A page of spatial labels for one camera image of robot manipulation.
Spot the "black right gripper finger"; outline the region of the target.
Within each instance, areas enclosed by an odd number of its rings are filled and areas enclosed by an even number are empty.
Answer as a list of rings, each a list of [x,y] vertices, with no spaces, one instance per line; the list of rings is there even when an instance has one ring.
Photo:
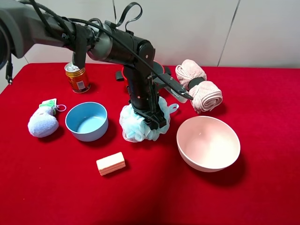
[[[165,126],[169,126],[170,124],[170,116],[159,116],[159,128],[163,128]]]

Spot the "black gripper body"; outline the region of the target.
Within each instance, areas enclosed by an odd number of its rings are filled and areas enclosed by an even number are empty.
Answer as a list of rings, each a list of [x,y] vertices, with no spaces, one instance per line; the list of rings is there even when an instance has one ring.
[[[134,112],[147,122],[165,122],[165,116],[158,104],[158,92],[153,83],[151,69],[143,64],[137,67],[125,65],[123,74],[128,82],[130,103]]]

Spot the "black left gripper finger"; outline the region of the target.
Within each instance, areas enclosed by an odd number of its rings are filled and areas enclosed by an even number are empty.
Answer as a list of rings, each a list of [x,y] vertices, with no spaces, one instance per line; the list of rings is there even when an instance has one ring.
[[[150,128],[150,130],[157,129],[157,123],[155,121],[144,119],[143,122]]]

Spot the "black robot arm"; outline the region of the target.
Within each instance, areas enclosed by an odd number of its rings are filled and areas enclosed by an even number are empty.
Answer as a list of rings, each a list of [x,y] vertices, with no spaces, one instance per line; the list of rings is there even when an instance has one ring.
[[[86,57],[124,66],[130,103],[151,129],[167,124],[158,104],[153,76],[155,49],[150,41],[98,24],[57,15],[33,0],[0,3],[0,65],[12,83],[12,57],[21,58],[35,44],[63,47],[73,52],[73,63],[85,66]]]

